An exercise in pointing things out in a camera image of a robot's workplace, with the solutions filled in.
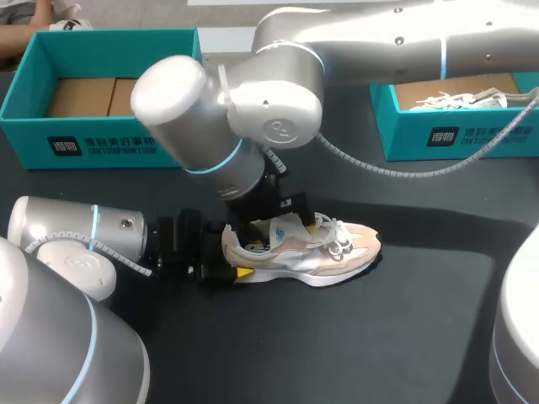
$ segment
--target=white robotic arm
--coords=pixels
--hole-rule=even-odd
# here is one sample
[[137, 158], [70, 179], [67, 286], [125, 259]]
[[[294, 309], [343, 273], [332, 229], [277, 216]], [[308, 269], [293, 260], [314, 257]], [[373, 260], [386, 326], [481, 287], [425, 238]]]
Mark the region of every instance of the white robotic arm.
[[537, 21], [539, 7], [521, 0], [423, 0], [353, 13], [280, 8], [260, 22], [245, 62], [212, 71], [187, 56], [170, 57], [142, 75], [131, 107], [182, 167], [244, 220], [269, 218], [294, 204], [274, 196], [272, 167], [256, 144], [289, 148], [313, 139], [326, 86], [533, 72]]

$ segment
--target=cable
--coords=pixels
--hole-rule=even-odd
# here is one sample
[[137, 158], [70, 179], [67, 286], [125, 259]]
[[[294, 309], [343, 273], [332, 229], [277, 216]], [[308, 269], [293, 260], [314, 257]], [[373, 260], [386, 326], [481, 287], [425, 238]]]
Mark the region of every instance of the cable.
[[34, 242], [32, 242], [29, 246], [26, 247], [25, 251], [28, 254], [31, 254], [35, 251], [35, 249], [46, 242], [51, 242], [53, 240], [62, 240], [62, 239], [68, 239], [68, 240], [77, 240], [78, 242], [85, 242], [94, 248], [97, 248], [98, 250], [101, 250], [103, 253], [107, 254], [109, 257], [112, 257], [116, 261], [119, 261], [120, 263], [123, 263], [125, 266], [134, 269], [140, 274], [143, 274], [144, 276], [152, 276], [152, 270], [148, 268], [141, 267], [137, 263], [134, 263], [129, 258], [124, 257], [119, 252], [116, 252], [110, 247], [105, 246], [102, 242], [98, 242], [96, 239], [92, 237], [84, 236], [80, 233], [76, 233], [74, 231], [57, 231], [55, 233], [51, 233], [48, 236], [38, 238]]
[[262, 152], [271, 160], [279, 174], [282, 174], [286, 171], [286, 165], [277, 157], [273, 151], [267, 146], [260, 146]]
[[341, 151], [334, 145], [332, 145], [325, 137], [323, 137], [322, 133], [318, 132], [315, 136], [316, 138], [322, 142], [323, 146], [329, 149], [333, 154], [336, 154], [346, 162], [349, 162], [350, 164], [354, 164], [355, 166], [359, 168], [364, 168], [365, 170], [372, 171], [373, 173], [387, 175], [388, 177], [394, 177], [394, 178], [430, 178], [435, 177], [437, 175], [443, 175], [448, 173], [453, 173], [456, 170], [459, 170], [461, 168], [464, 168], [465, 166], [472, 164], [473, 162], [476, 162], [481, 157], [486, 155], [488, 152], [490, 152], [492, 149], [494, 149], [503, 139], [505, 139], [513, 129], [522, 122], [522, 120], [533, 111], [539, 105], [539, 96], [533, 99], [527, 107], [525, 107], [516, 117], [511, 120], [511, 122], [505, 126], [489, 143], [487, 143], [485, 146], [481, 148], [481, 150], [475, 152], [472, 154], [469, 158], [466, 160], [462, 160], [461, 162], [458, 162], [457, 164], [454, 164], [452, 166], [442, 168], [440, 170], [434, 170], [434, 171], [427, 171], [424, 173], [408, 173], [404, 171], [395, 171], [395, 170], [388, 170], [385, 168], [373, 166], [372, 164], [369, 164], [368, 162], [362, 162], [361, 160], [358, 160], [356, 158], [353, 158], [351, 155], [346, 154], [345, 152]]

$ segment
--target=yellow part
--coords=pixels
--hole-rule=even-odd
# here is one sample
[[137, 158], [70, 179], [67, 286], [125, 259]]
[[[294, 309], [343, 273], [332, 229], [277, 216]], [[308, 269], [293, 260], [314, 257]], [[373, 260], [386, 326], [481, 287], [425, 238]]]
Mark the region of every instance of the yellow part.
[[251, 269], [251, 268], [239, 268], [237, 267], [237, 277], [236, 277], [236, 281], [240, 280], [240, 279], [243, 279], [243, 278], [247, 278], [248, 276], [252, 275], [254, 273], [254, 269]]

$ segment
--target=cardboard box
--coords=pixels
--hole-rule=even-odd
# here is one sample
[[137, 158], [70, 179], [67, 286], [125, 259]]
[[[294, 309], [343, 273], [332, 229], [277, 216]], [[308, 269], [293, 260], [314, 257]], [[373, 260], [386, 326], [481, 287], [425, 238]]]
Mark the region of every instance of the cardboard box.
[[[522, 108], [410, 110], [416, 101], [480, 93], [528, 93], [539, 73], [493, 74], [398, 86], [372, 85], [371, 99], [388, 161], [462, 159], [492, 140]], [[487, 157], [539, 157], [539, 111], [535, 110]]]
[[130, 107], [137, 78], [173, 55], [201, 61], [196, 29], [38, 32], [0, 126], [27, 169], [178, 167]]

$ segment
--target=white midsole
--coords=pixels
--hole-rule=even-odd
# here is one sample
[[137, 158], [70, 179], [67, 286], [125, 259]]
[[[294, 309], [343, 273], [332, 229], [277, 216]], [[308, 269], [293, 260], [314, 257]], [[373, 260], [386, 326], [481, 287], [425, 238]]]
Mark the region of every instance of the white midsole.
[[293, 271], [291, 269], [255, 269], [252, 275], [249, 275], [247, 278], [244, 278], [244, 279], [239, 279], [236, 282], [243, 283], [243, 284], [257, 284], [259, 282], [269, 282], [277, 278], [293, 278], [293, 279], [298, 279], [301, 282], [304, 282], [315, 288], [319, 288], [322, 286], [329, 286], [331, 284], [338, 284], [339, 282], [343, 282], [344, 280], [347, 280], [348, 278], [352, 278], [353, 276], [356, 276], [358, 273], [369, 268], [369, 266], [375, 260], [376, 258], [360, 266], [359, 268], [353, 269], [344, 274], [329, 275], [329, 276], [304, 274], [302, 272]]

